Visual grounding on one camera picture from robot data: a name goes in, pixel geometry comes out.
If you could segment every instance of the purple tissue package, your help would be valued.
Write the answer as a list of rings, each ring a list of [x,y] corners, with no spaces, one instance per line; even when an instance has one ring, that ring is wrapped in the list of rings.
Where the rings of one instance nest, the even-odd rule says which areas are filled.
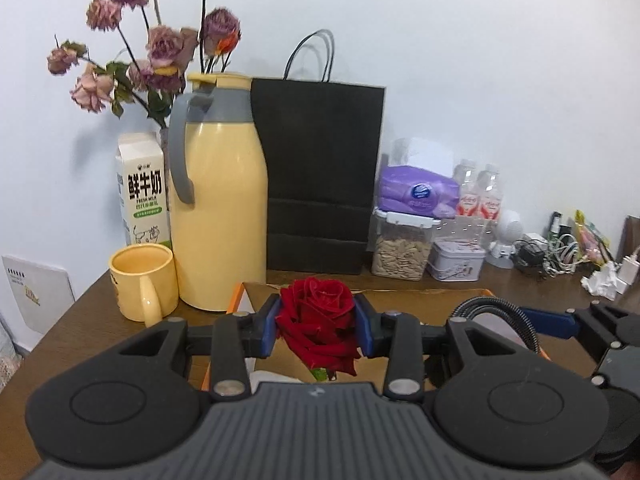
[[[380,172],[378,208],[433,218],[453,218],[460,186],[452,178],[414,168],[388,166]]]

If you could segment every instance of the mug rim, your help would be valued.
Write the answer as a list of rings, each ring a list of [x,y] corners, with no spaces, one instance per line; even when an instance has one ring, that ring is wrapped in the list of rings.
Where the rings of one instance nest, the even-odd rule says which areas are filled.
[[[124,270],[120,270],[120,269],[117,269],[116,267],[114,267],[113,261],[118,256],[120,256],[121,254],[126,253],[127,251],[135,251],[139,247],[153,247],[153,248],[162,249],[164,251],[164,253],[167,255],[167,260],[162,265],[154,267],[153,269],[145,270],[144,272],[125,272]],[[174,252],[169,247],[167,247],[165,245],[162,245],[162,244],[151,244],[151,243],[131,244],[129,246],[121,248],[120,250],[115,251],[111,255],[111,257],[109,258],[109,270],[111,272],[116,272],[117,274],[120,274],[120,275],[123,275],[123,276],[146,276],[146,275],[148,275],[148,274],[150,274],[152,272],[156,272],[156,270],[163,269],[164,267],[169,265],[173,259],[174,259]]]

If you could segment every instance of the wooden table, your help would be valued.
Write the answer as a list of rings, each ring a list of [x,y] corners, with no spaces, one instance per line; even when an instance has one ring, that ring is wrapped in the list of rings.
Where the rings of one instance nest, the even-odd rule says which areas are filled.
[[[268,283],[290,283],[308,273],[268,272]],[[379,278],[364,272],[360,276],[334,276],[356,289],[426,289],[426,288],[488,288],[500,296],[522,306],[562,312],[567,308],[585,308],[593,299],[580,286],[579,276],[559,276],[537,282],[517,270],[502,270],[485,265],[479,282],[441,283],[425,277],[420,282],[404,282]],[[640,299],[640,288],[630,291],[621,301],[623,308],[634,310]],[[210,324],[216,314],[203,312],[181,303],[174,316],[185,318],[190,324]],[[116,305],[108,274],[98,279],[69,311],[47,333],[28,356],[20,370],[0,394],[0,479],[17,480],[25,476],[40,461],[24,425],[24,405],[31,392],[49,378],[71,366],[100,353],[141,329],[139,323],[122,317]],[[557,343],[542,337],[543,347],[562,366],[588,375],[593,368],[586,353],[576,343],[557,351]],[[194,360],[190,381],[202,383],[207,360]]]

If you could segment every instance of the red and white bottle label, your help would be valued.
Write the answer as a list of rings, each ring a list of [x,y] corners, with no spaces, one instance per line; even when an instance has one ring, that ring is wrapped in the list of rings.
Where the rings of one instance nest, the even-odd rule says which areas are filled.
[[[488,220],[497,220],[498,215],[500,214],[501,204],[502,204],[502,200],[489,198],[489,197],[481,198],[478,206],[478,209],[479,209],[478,216],[481,216],[482,218],[487,218]]]
[[[464,194],[460,196],[456,214],[459,216],[472,216],[476,208],[478,208],[478,195],[472,193]]]

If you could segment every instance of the small white fan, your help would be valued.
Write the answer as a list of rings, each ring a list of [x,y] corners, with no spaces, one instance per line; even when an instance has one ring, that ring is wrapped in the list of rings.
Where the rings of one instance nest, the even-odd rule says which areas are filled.
[[[495,229],[497,240],[492,244],[489,253],[485,257],[487,263],[501,269],[513,269],[513,262],[511,261],[511,253],[514,250],[513,243],[522,237],[522,232],[520,215],[508,209],[502,211]]]

